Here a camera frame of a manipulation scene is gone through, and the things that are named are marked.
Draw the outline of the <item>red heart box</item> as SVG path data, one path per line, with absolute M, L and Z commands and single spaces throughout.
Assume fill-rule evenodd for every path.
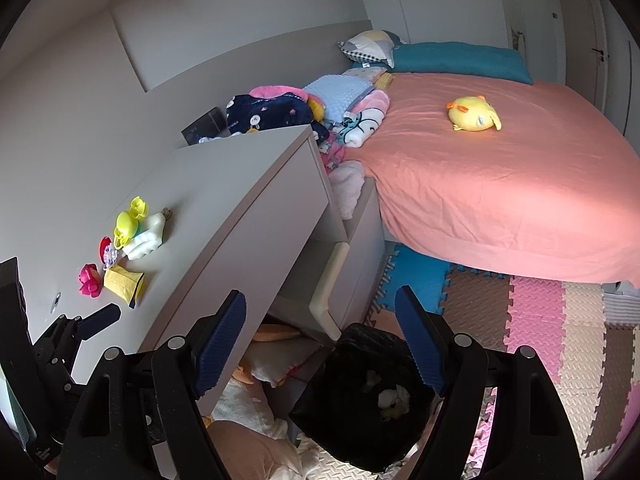
M 99 256 L 102 262 L 105 262 L 105 252 L 107 251 L 107 247 L 112 244 L 111 239 L 108 236 L 104 236 L 99 244 Z

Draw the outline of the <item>metal desk grommet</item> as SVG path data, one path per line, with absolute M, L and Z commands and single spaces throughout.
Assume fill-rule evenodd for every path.
M 57 292 L 52 301 L 52 304 L 50 307 L 50 313 L 54 313 L 56 311 L 56 309 L 58 308 L 58 304 L 60 303 L 60 299 L 61 299 L 61 293 Z

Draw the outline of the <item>magenta plastic toy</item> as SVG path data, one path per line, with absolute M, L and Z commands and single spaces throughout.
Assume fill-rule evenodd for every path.
M 94 263 L 85 264 L 78 273 L 79 292 L 82 296 L 96 298 L 102 292 L 103 282 L 98 267 Z

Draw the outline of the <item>yellow blue-trimmed cloth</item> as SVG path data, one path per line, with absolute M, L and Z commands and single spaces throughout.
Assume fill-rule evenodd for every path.
M 144 274 L 128 271 L 115 264 L 105 271 L 104 287 L 124 300 L 130 309 L 137 307 L 142 294 Z

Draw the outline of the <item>yellow plastic toy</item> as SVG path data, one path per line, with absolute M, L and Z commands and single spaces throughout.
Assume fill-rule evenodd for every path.
M 138 234 L 141 222 L 148 212 L 148 204 L 137 196 L 131 200 L 127 210 L 118 214 L 113 231 L 113 244 L 116 249 L 124 248 Z

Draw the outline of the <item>plush toys under desk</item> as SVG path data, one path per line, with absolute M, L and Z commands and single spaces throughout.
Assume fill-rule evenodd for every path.
M 319 349 L 317 341 L 296 328 L 262 324 L 224 387 L 213 420 L 236 422 L 272 440 L 288 440 L 288 422 L 273 414 L 265 386 L 282 386 Z

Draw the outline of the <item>foam puzzle floor mat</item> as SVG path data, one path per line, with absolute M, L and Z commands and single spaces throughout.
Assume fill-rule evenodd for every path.
M 390 243 L 367 324 L 398 334 L 408 285 L 425 310 L 483 347 L 531 346 L 564 406 L 582 471 L 597 478 L 639 416 L 639 294 L 630 285 L 523 278 L 434 259 Z

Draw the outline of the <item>pink bed sheet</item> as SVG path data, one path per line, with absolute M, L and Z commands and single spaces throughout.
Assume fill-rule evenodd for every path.
M 579 283 L 639 279 L 639 157 L 594 106 L 548 82 L 399 74 L 361 148 L 386 228 L 421 254 Z M 456 131 L 446 105 L 484 96 L 502 128 Z

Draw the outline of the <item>white pink cartoon garment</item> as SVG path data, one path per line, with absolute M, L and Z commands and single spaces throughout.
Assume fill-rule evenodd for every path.
M 343 121 L 319 145 L 322 165 L 328 174 L 341 165 L 348 148 L 361 148 L 380 128 L 389 108 L 387 92 L 375 89 L 344 114 Z

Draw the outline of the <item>navy patterned blanket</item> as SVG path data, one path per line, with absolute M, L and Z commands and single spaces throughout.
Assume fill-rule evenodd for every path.
M 226 118 L 232 134 L 310 125 L 318 143 L 329 137 L 328 129 L 314 119 L 310 106 L 291 92 L 275 98 L 254 98 L 249 94 L 238 94 L 229 101 Z

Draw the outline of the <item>yellow chick plush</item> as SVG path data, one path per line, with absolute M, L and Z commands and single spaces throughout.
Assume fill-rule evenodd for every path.
M 462 96 L 446 105 L 452 128 L 456 131 L 480 132 L 491 128 L 500 131 L 501 120 L 484 96 Z

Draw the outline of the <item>pink folded clothes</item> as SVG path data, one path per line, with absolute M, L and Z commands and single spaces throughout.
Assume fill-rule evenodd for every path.
M 259 86 L 250 90 L 248 94 L 252 98 L 257 99 L 275 99 L 279 96 L 290 94 L 291 96 L 296 96 L 297 99 L 300 99 L 303 102 L 308 101 L 308 93 L 305 90 L 296 87 L 285 86 L 284 84 L 268 84 L 268 86 Z

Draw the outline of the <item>grey patterned pillow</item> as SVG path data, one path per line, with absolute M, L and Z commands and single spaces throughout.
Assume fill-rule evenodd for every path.
M 399 36 L 386 30 L 366 30 L 349 40 L 340 41 L 337 47 L 352 62 L 382 64 L 395 67 L 394 52 L 405 44 Z

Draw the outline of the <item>closet door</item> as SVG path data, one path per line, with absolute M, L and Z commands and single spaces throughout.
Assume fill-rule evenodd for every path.
M 639 46 L 610 0 L 502 0 L 536 79 L 566 84 L 639 144 Z

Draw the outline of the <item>black wall socket panel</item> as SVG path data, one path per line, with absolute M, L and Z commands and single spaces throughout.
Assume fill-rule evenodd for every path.
M 181 130 L 186 144 L 195 145 L 230 136 L 226 114 L 214 107 Z

